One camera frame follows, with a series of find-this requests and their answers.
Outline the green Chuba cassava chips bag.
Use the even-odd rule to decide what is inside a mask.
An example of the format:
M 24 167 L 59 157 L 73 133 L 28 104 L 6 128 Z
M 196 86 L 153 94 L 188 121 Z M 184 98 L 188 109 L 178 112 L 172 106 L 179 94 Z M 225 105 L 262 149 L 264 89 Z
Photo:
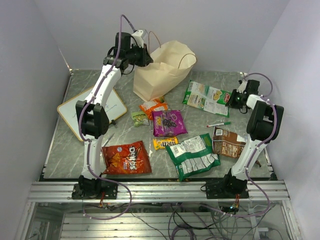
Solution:
M 231 92 L 190 80 L 185 90 L 182 103 L 205 112 L 229 117 L 226 106 Z

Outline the beige paper bag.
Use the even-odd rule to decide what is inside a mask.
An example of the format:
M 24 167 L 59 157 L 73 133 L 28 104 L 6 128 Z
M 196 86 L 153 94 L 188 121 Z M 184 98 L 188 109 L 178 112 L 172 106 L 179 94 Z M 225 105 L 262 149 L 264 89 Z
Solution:
M 159 98 L 184 80 L 197 62 L 195 53 L 184 43 L 171 40 L 151 54 L 153 62 L 134 70 L 133 92 L 143 101 Z

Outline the brown snack bag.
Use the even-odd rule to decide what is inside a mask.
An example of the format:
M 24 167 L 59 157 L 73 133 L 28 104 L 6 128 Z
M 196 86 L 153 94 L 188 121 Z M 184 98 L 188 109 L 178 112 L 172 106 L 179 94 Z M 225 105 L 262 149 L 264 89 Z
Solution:
M 219 127 L 214 128 L 212 135 L 213 153 L 233 159 L 240 157 L 246 145 L 246 138 L 235 132 Z

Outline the dark green chips bag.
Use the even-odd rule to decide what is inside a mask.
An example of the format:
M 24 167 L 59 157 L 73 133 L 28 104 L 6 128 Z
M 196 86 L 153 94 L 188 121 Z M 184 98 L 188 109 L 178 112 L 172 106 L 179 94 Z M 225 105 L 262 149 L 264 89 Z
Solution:
M 175 166 L 180 182 L 221 165 L 220 157 L 213 153 L 213 144 L 209 133 L 166 146 L 165 149 Z

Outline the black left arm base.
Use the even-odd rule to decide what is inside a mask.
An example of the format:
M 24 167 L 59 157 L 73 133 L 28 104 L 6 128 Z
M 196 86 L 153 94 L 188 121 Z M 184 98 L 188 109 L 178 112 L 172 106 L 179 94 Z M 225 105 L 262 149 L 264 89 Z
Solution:
M 118 194 L 118 184 L 100 179 L 85 178 L 80 175 L 78 183 L 73 186 L 73 200 L 108 199 L 115 200 Z

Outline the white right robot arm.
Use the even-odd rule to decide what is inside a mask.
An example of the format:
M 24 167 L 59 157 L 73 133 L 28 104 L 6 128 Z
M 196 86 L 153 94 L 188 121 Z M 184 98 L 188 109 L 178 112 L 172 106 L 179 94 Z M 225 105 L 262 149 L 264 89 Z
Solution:
M 259 86 L 257 80 L 243 80 L 226 103 L 228 108 L 252 110 L 246 127 L 246 144 L 230 170 L 231 176 L 240 181 L 249 179 L 249 173 L 261 151 L 277 138 L 284 114 L 283 106 L 273 104 L 266 96 L 259 95 Z

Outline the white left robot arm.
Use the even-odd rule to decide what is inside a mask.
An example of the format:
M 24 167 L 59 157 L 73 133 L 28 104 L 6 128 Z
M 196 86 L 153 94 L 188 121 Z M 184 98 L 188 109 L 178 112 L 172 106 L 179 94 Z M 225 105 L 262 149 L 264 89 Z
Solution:
M 115 44 L 103 60 L 100 76 L 84 100 L 75 104 L 78 131 L 84 141 L 84 164 L 79 177 L 87 181 L 85 194 L 96 199 L 102 193 L 100 178 L 100 152 L 103 137 L 108 131 L 110 120 L 105 111 L 107 100 L 118 80 L 128 66 L 146 67 L 153 62 L 145 42 L 148 32 L 144 29 L 133 33 L 118 32 Z

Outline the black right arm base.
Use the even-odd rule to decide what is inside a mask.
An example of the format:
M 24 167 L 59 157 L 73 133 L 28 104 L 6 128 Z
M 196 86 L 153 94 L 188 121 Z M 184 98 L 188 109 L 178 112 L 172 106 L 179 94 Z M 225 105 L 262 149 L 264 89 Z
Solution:
M 229 171 L 223 178 L 206 181 L 200 190 L 206 194 L 207 199 L 235 199 L 240 197 L 248 199 L 247 180 L 237 179 Z

